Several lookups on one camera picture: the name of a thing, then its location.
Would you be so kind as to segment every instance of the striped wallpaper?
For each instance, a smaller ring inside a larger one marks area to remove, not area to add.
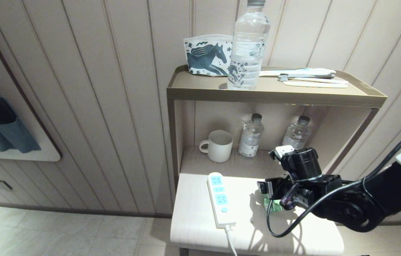
[[[401,1],[267,0],[266,65],[345,70],[388,95],[337,173],[369,173],[401,138]],[[246,0],[0,1],[0,50],[63,153],[0,159],[0,203],[171,214],[165,88],[182,39],[231,34]],[[388,219],[401,221],[401,213]]]

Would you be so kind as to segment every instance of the white power strip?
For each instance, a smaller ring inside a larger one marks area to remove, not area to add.
[[[225,228],[227,225],[233,226],[236,221],[230,209],[228,190],[224,185],[223,176],[220,173],[210,173],[208,175],[208,191],[210,192],[211,206],[215,214],[217,228]]]

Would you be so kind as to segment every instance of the ribbed ceramic mug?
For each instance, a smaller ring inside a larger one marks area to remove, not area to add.
[[[208,144],[207,149],[202,149],[202,146]],[[208,139],[203,140],[199,144],[199,149],[203,153],[208,154],[208,158],[213,162],[225,162],[230,157],[232,150],[233,136],[223,130],[210,132]]]

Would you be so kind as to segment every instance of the tiled floor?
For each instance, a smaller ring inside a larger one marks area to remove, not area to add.
[[[347,256],[401,255],[401,226],[364,234],[339,229]],[[178,256],[169,237],[168,219],[0,207],[0,256]],[[189,255],[231,254],[190,250]]]

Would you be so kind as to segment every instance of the water bottle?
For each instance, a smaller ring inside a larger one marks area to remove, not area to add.
[[[265,0],[248,0],[246,13],[235,23],[227,81],[229,90],[254,91],[259,79],[270,23],[262,13]]]
[[[297,122],[290,124],[283,139],[283,146],[291,145],[294,149],[302,149],[311,134],[309,121],[309,117],[301,116]]]
[[[256,156],[265,129],[261,121],[262,116],[256,113],[253,114],[251,121],[243,126],[238,152],[246,159],[252,159]]]

